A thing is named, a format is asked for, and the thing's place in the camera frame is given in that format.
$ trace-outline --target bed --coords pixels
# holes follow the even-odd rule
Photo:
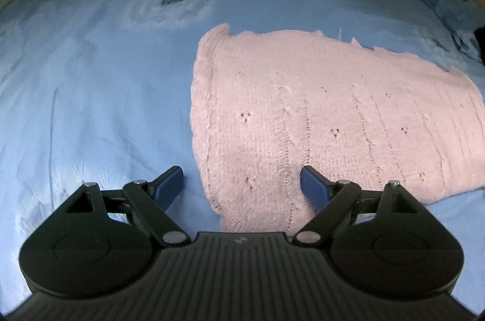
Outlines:
[[[17,262],[23,241],[85,181],[115,189],[179,165],[186,185],[168,214],[191,235],[220,230],[189,114],[197,44],[223,23],[411,52],[457,67],[485,92],[485,67],[457,51],[421,0],[13,0],[0,11],[1,313],[30,294]],[[428,207],[463,246],[453,296],[478,314],[485,190]]]

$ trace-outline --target metal pin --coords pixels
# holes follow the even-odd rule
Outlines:
[[[313,231],[302,231],[297,234],[296,240],[300,243],[314,244],[321,239],[321,236]]]
[[[180,231],[170,231],[162,236],[165,243],[180,244],[187,240],[187,235]]]

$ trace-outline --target blue pillow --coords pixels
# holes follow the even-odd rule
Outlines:
[[[482,62],[475,30],[485,26],[485,8],[474,0],[422,0],[451,32],[459,50]]]

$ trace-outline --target black gripper base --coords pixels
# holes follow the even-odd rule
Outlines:
[[[11,321],[467,321],[448,294],[376,298],[344,282],[323,252],[284,234],[200,233],[160,251],[151,269],[117,293],[82,301],[37,293]]]

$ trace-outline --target pink knitted blanket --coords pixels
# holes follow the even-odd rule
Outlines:
[[[421,202],[485,185],[485,108],[468,77],[321,32],[208,32],[191,123],[226,231],[301,228],[314,214],[299,188],[307,164],[365,189],[398,179]]]

